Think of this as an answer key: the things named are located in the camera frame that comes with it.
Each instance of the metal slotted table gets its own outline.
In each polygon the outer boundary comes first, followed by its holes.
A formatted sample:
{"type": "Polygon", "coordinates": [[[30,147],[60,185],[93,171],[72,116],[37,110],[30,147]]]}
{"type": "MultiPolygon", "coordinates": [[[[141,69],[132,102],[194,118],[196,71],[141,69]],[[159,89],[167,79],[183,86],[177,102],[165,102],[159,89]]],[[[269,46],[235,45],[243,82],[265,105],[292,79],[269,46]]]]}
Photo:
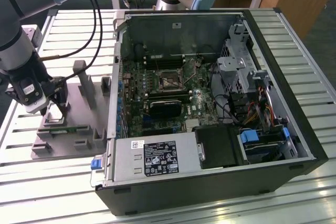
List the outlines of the metal slotted table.
{"type": "MultiPolygon", "coordinates": [[[[234,198],[140,216],[115,217],[90,185],[92,157],[34,161],[30,158],[40,115],[27,115],[12,102],[0,130],[1,223],[315,223],[336,218],[336,94],[282,14],[251,10],[329,161],[273,193],[234,198]]],[[[102,12],[102,49],[88,74],[100,80],[113,71],[114,10],[102,12]]],[[[93,29],[91,10],[63,10],[48,16],[39,49],[43,56],[82,46],[93,29]]],[[[98,36],[71,58],[47,61],[52,76],[68,75],[75,59],[91,60],[98,36]]]]}

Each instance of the blue release tab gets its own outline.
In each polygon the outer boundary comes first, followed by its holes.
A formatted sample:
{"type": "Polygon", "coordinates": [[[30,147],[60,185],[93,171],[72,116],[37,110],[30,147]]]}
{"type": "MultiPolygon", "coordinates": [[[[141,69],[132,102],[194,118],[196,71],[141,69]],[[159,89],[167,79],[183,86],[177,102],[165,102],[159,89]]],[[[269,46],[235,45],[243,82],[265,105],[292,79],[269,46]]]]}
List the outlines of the blue release tab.
{"type": "Polygon", "coordinates": [[[257,131],[255,130],[243,131],[242,134],[240,134],[240,138],[242,139],[243,144],[259,141],[257,131]]]}
{"type": "Polygon", "coordinates": [[[91,170],[101,169],[101,159],[94,159],[91,161],[91,170]]]}
{"type": "Polygon", "coordinates": [[[289,138],[290,134],[289,134],[288,129],[286,127],[283,127],[282,131],[283,131],[283,133],[285,135],[285,138],[289,138]]]}

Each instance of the black plastic cover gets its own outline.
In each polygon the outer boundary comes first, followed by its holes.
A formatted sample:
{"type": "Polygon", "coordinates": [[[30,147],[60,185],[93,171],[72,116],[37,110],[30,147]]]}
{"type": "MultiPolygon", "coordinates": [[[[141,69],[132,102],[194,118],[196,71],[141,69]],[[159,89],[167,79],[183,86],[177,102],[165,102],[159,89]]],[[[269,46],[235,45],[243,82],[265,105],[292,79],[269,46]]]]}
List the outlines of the black plastic cover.
{"type": "Polygon", "coordinates": [[[196,141],[203,144],[205,160],[202,169],[244,165],[238,142],[238,129],[229,125],[207,125],[194,128],[196,141]]]}

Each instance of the motherboard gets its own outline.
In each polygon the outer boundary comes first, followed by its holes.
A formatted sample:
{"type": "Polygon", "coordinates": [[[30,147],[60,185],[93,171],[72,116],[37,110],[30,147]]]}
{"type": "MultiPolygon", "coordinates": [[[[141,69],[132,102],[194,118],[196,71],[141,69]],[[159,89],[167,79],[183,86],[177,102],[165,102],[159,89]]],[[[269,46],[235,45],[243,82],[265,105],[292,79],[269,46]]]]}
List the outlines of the motherboard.
{"type": "Polygon", "coordinates": [[[191,132],[218,123],[209,88],[210,63],[198,56],[151,55],[122,63],[128,137],[191,132]]]}

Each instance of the power supply label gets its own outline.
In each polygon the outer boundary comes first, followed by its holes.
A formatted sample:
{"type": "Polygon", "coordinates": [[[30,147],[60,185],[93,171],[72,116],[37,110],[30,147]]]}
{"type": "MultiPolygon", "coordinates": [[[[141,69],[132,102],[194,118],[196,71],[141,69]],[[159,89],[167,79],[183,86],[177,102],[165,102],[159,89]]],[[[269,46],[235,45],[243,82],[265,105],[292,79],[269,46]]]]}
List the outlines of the power supply label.
{"type": "Polygon", "coordinates": [[[145,175],[178,173],[179,162],[175,141],[144,144],[145,175]]]}

